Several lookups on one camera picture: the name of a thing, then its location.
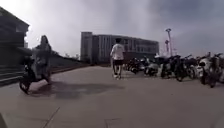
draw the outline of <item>building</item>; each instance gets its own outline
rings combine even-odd
[[[0,7],[0,65],[18,65],[29,25]]]
[[[24,47],[29,25],[0,7],[0,45]]]
[[[110,51],[115,39],[121,38],[125,47],[125,58],[154,57],[159,52],[159,43],[152,40],[119,36],[94,35],[92,32],[81,33],[81,61],[97,63],[110,62]]]

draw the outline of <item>road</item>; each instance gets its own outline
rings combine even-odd
[[[0,88],[4,128],[223,128],[224,87],[199,82],[147,78],[124,73],[111,77],[102,67],[77,69],[32,85]]]

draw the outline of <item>window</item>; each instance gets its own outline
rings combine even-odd
[[[131,45],[129,46],[129,50],[132,51],[132,46]]]
[[[140,48],[139,47],[137,47],[137,52],[140,52]]]
[[[125,45],[125,46],[124,46],[124,49],[125,49],[125,51],[128,51],[128,46]]]
[[[148,47],[147,52],[151,52],[151,48],[150,47]]]

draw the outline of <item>sky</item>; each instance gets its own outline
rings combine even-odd
[[[181,55],[223,52],[223,0],[0,0],[0,5],[30,24],[29,47],[46,34],[54,50],[80,53],[81,31],[133,36],[172,45]]]

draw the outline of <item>long hair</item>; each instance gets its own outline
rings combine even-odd
[[[41,43],[45,41],[44,43],[49,44],[48,38],[46,35],[41,36]]]

